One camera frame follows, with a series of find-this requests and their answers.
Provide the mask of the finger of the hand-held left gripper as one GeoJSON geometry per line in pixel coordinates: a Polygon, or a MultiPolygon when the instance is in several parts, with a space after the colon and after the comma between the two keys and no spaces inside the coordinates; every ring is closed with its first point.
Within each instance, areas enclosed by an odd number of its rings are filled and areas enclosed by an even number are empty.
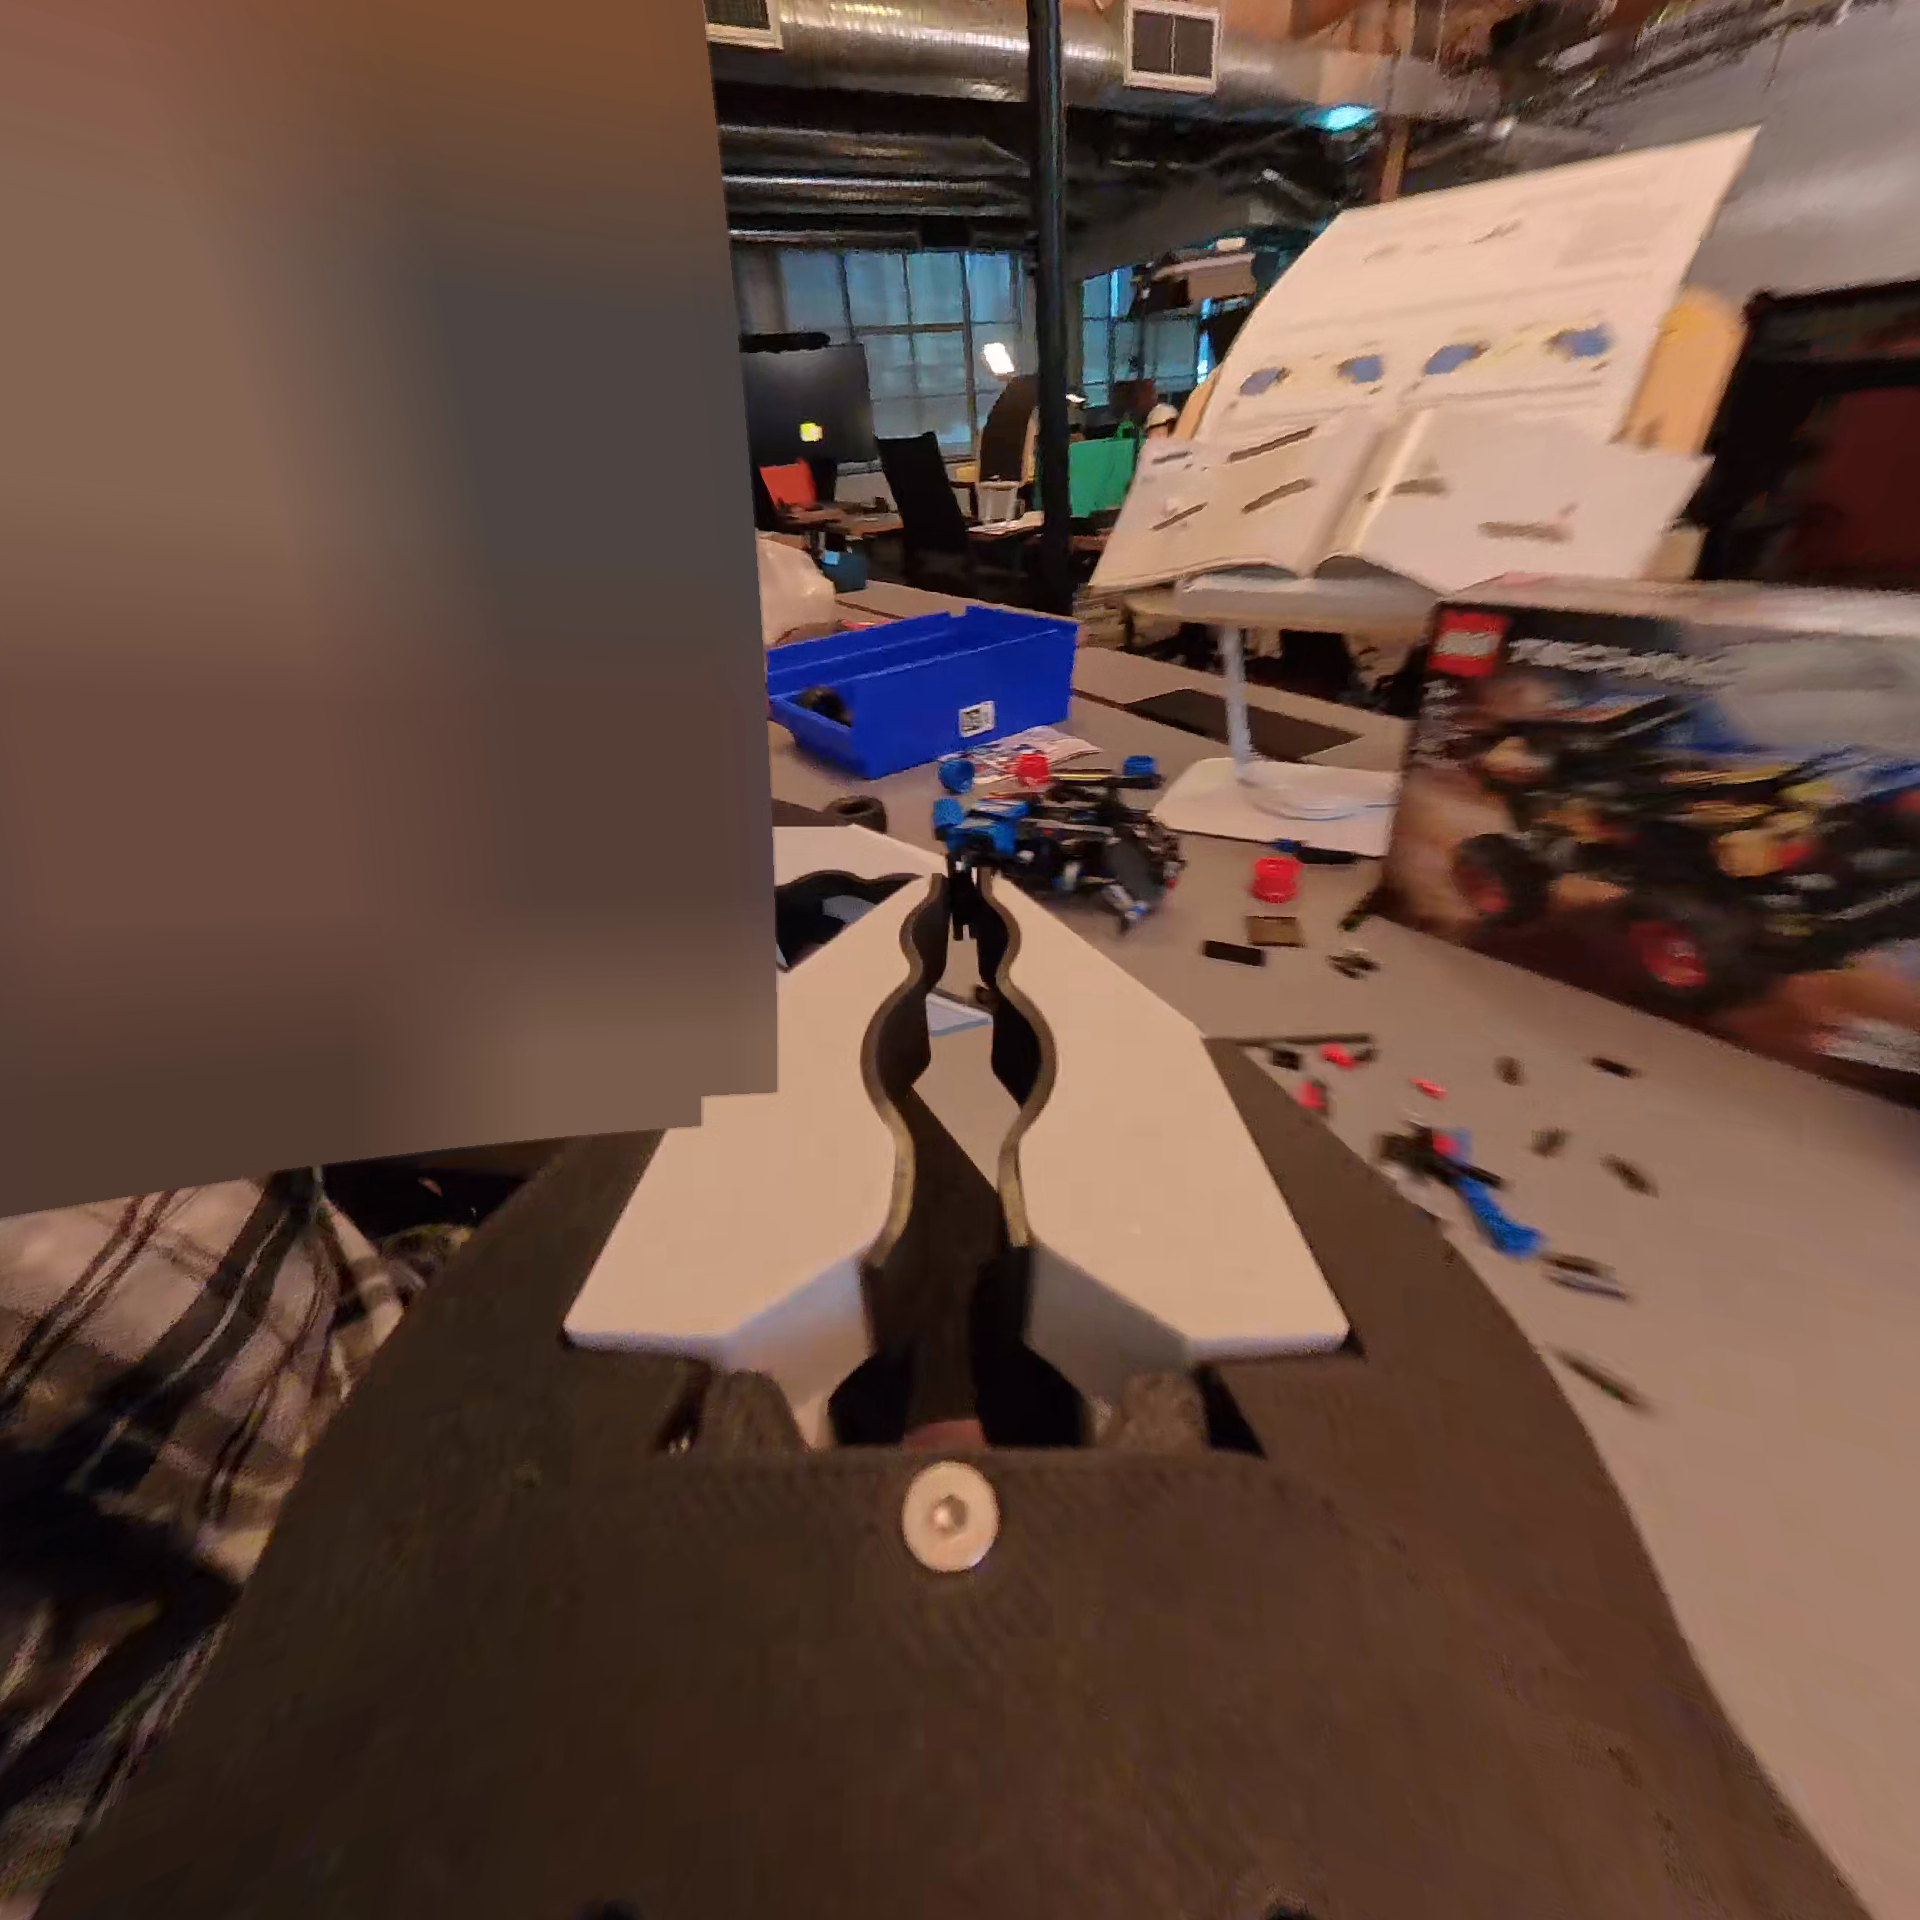
{"type": "Polygon", "coordinates": [[[886,981],[912,967],[940,981],[949,960],[947,862],[857,826],[780,829],[780,978],[840,962],[886,981]]]}

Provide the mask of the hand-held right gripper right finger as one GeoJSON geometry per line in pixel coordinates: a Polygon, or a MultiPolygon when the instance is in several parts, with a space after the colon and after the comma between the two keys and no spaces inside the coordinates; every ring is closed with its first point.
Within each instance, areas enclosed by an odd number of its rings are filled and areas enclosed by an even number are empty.
{"type": "Polygon", "coordinates": [[[1071,1448],[1143,1379],[1328,1357],[1353,1323],[1202,1030],[1008,881],[980,884],[998,1250],[980,1278],[980,1422],[1071,1448]]]}

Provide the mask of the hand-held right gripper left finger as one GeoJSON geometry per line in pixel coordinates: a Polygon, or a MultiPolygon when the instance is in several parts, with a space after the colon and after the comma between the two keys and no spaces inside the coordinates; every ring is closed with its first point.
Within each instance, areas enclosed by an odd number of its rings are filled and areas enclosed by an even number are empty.
{"type": "Polygon", "coordinates": [[[947,931],[947,881],[906,879],[781,974],[776,1088],[660,1140],[565,1314],[577,1348],[762,1375],[827,1443],[831,1397],[885,1343],[947,931]]]}

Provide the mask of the toy brick truck model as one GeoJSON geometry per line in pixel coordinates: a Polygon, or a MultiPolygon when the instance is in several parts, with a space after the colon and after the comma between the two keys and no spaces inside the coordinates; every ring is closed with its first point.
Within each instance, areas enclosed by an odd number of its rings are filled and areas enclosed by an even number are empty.
{"type": "Polygon", "coordinates": [[[1092,902],[1122,936],[1143,925],[1181,884],[1181,839],[1131,786],[1062,778],[1024,798],[940,798],[931,829],[951,875],[994,875],[1037,900],[1092,902]]]}

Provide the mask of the instruction booklet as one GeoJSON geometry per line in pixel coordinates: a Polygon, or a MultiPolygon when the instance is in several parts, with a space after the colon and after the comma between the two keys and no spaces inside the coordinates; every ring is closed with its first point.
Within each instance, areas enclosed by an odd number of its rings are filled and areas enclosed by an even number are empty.
{"type": "Polygon", "coordinates": [[[1710,461],[1543,419],[1346,413],[1141,453],[1095,564],[1101,595],[1213,574],[1389,579],[1433,595],[1507,577],[1629,580],[1710,461]]]}

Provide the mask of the grey desk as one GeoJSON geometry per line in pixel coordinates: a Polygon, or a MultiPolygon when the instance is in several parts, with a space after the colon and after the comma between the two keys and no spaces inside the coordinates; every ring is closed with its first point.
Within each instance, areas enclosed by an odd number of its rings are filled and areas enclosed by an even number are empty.
{"type": "Polygon", "coordinates": [[[1570,1294],[1449,1227],[1619,1485],[1722,1706],[1873,1916],[1916,1916],[1916,1114],[1368,920],[1310,868],[1305,948],[1240,940],[1251,857],[1187,840],[1134,934],[1059,915],[1211,1039],[1368,1030],[1328,1073],[1353,1151],[1449,1116],[1517,1218],[1609,1264],[1570,1294]],[[1371,980],[1328,967],[1339,948],[1371,980]]]}

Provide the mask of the printed task sheet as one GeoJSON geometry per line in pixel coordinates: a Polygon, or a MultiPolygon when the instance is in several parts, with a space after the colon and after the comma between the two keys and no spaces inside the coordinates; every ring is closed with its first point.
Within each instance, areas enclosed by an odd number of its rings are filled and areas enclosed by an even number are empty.
{"type": "Polygon", "coordinates": [[[1756,128],[1336,215],[1251,308],[1196,429],[1468,411],[1619,434],[1756,128]]]}

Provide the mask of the large blue bin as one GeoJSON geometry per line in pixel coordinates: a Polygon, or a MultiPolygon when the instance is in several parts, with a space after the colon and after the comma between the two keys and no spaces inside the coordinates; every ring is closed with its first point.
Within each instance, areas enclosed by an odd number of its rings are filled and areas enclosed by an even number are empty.
{"type": "Polygon", "coordinates": [[[1080,628],[1006,607],[931,613],[791,640],[766,655],[768,721],[852,778],[1059,724],[1080,628]]]}

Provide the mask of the colourful sticker sheet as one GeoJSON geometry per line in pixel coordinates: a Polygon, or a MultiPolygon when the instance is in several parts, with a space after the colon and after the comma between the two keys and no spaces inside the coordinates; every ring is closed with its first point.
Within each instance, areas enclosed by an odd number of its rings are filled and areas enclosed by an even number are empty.
{"type": "Polygon", "coordinates": [[[1032,727],[1026,733],[1010,733],[998,740],[974,742],[963,751],[963,755],[974,759],[978,786],[1017,786],[1010,778],[1010,767],[1015,755],[1029,749],[1043,751],[1051,759],[1053,778],[1062,768],[1071,768],[1075,763],[1101,755],[1101,749],[1095,742],[1071,733],[1062,733],[1057,727],[1032,727]]]}

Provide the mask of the black office chair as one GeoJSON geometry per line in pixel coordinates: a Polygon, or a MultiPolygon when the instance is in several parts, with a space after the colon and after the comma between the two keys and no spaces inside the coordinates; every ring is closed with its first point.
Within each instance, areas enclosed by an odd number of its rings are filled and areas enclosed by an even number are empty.
{"type": "Polygon", "coordinates": [[[900,519],[906,579],[926,589],[972,589],[970,519],[933,433],[879,438],[877,455],[900,519]]]}

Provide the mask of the white book stand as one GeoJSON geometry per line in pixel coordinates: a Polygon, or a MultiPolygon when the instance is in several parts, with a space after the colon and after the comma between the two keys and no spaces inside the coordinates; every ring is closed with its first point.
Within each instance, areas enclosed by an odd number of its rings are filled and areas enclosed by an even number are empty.
{"type": "Polygon", "coordinates": [[[1175,781],[1170,804],[1191,803],[1201,813],[1172,814],[1170,826],[1227,839],[1260,839],[1269,826],[1332,829],[1335,850],[1381,857],[1402,793],[1408,721],[1368,708],[1353,740],[1305,762],[1263,755],[1251,740],[1246,637],[1335,636],[1361,660],[1364,687],[1375,687],[1385,672],[1412,660],[1438,607],[1434,595],[1389,579],[1215,574],[1183,586],[1118,591],[1118,601],[1131,618],[1208,628],[1222,660],[1229,755],[1202,762],[1197,773],[1175,781]]]}

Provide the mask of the black steel pillar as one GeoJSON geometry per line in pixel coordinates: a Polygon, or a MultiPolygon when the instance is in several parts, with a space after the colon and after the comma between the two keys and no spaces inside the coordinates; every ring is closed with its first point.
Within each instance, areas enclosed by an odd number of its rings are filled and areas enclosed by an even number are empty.
{"type": "Polygon", "coordinates": [[[1038,532],[1038,595],[1048,613],[1071,609],[1070,502],[1070,276],[1066,171],[1070,109],[1065,88],[1065,30],[1059,2],[1026,2],[1029,133],[1037,287],[1037,479],[1043,525],[1038,532]]]}

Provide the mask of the dark printed toy box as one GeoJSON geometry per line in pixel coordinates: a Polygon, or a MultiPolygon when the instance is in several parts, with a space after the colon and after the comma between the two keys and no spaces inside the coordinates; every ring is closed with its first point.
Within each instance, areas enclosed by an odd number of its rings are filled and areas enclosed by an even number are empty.
{"type": "Polygon", "coordinates": [[[1379,909],[1916,1111],[1916,595],[1440,601],[1379,909]]]}

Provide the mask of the person's plaid shirt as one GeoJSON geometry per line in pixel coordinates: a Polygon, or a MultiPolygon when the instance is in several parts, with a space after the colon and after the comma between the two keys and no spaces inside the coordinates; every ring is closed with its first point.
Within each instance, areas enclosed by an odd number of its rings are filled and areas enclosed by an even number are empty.
{"type": "Polygon", "coordinates": [[[371,1238],[317,1168],[6,1218],[6,1916],[167,1737],[307,1457],[471,1235],[371,1238]]]}

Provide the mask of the light wooden board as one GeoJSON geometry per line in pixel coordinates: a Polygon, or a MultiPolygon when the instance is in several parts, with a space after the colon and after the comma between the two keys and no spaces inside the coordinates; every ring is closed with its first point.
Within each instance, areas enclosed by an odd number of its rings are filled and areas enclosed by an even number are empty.
{"type": "Polygon", "coordinates": [[[1619,422],[1618,446],[1704,453],[1746,344],[1749,321],[1738,307],[1704,287],[1682,287],[1619,422]]]}

